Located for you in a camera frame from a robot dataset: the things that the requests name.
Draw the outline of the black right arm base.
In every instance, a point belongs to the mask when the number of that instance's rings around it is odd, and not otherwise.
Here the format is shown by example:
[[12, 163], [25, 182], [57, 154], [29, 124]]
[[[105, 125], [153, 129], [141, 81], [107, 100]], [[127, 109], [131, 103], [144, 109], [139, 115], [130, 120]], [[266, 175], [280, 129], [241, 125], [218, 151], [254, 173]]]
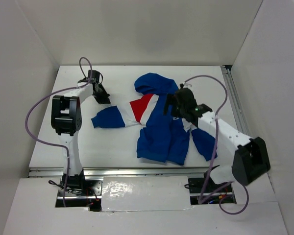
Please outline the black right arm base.
[[[184, 185], [184, 188], [189, 190], [190, 193], [190, 203], [191, 205], [198, 205], [198, 200], [200, 197], [201, 188], [204, 184], [204, 178], [188, 178], [188, 183]], [[221, 185], [216, 185], [210, 179], [205, 191], [203, 193], [203, 198], [207, 197], [211, 192], [215, 191]], [[204, 204], [218, 204], [220, 200], [222, 204], [236, 203], [234, 192], [232, 186], [229, 185], [223, 188], [221, 191], [214, 193]]]

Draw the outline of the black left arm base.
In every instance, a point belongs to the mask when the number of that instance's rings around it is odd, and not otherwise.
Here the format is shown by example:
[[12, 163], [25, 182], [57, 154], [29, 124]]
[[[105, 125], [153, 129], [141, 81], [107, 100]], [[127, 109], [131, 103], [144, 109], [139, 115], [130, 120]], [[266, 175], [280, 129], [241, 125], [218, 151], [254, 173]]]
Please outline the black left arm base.
[[60, 184], [52, 183], [58, 187], [58, 193], [56, 197], [55, 207], [63, 208], [63, 197], [65, 198], [65, 205], [70, 207], [86, 207], [90, 211], [101, 211], [101, 198], [102, 198], [102, 183], [101, 180], [90, 180], [86, 182], [85, 189], [73, 189], [66, 188], [63, 190], [62, 182]]

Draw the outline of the blue white red jacket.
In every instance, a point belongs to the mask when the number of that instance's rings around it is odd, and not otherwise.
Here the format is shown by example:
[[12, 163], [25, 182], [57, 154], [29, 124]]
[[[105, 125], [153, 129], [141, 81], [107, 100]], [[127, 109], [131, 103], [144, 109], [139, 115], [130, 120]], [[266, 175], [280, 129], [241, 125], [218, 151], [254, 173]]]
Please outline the blue white red jacket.
[[178, 89], [174, 80], [147, 73], [135, 81], [134, 88], [141, 94], [139, 99], [102, 109], [91, 119], [93, 127], [114, 129], [140, 125], [138, 158], [184, 165], [192, 140], [199, 154], [206, 161], [211, 160], [213, 136], [183, 118], [163, 114], [167, 94]]

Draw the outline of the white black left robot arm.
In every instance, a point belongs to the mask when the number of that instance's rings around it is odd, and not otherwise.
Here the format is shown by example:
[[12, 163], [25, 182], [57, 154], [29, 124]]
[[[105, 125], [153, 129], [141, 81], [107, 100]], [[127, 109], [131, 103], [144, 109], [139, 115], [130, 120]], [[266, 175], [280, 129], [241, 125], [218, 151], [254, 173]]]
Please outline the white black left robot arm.
[[88, 70], [88, 76], [78, 81], [77, 88], [52, 98], [51, 126], [59, 137], [60, 145], [64, 146], [63, 187], [75, 195], [82, 195], [87, 189], [78, 149], [78, 133], [82, 126], [81, 104], [90, 96], [98, 104], [110, 103], [110, 94], [102, 82], [103, 75], [99, 71]]

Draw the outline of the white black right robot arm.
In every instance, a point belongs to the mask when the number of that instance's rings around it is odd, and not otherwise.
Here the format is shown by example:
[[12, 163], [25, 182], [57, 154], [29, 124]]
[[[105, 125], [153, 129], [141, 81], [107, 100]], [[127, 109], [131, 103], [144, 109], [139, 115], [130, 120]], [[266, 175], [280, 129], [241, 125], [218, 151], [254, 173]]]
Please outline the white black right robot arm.
[[175, 118], [183, 118], [197, 129], [214, 137], [217, 144], [225, 147], [233, 161], [232, 165], [217, 166], [205, 178], [204, 186], [209, 192], [227, 182], [238, 182], [243, 186], [267, 173], [271, 166], [265, 141], [245, 135], [220, 119], [213, 110], [198, 105], [192, 91], [182, 88], [168, 94], [163, 113], [170, 112]]

